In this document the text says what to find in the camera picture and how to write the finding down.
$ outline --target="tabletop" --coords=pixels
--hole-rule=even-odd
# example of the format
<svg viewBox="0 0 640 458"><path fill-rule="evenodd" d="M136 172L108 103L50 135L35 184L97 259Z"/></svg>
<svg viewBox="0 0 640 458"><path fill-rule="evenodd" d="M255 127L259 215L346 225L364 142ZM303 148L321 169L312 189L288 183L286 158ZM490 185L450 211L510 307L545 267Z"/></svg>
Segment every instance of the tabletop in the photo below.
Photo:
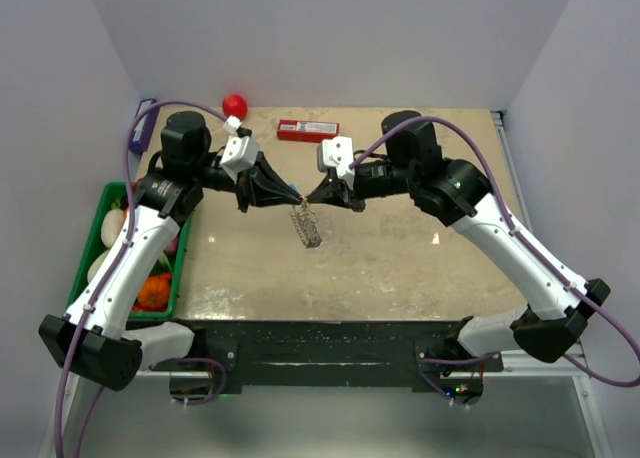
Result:
<svg viewBox="0 0 640 458"><path fill-rule="evenodd" d="M139 175L160 149L166 118L160 110ZM395 108L252 108L253 130L273 169L302 195L320 182L316 145L280 141L280 119L340 123L354 149L381 136L380 123ZM520 215L491 113L484 109L415 108L448 119L471 135L487 158L505 201ZM228 135L213 116L211 149ZM436 125L443 155L479 166L468 146ZM502 272L451 228L420 212L407 195L369 200L363 213L314 205L322 236L305 248L291 222L291 207L237 210L235 195L205 191L194 212L176 317L193 320L456 320L492 315L524 303Z"/></svg>

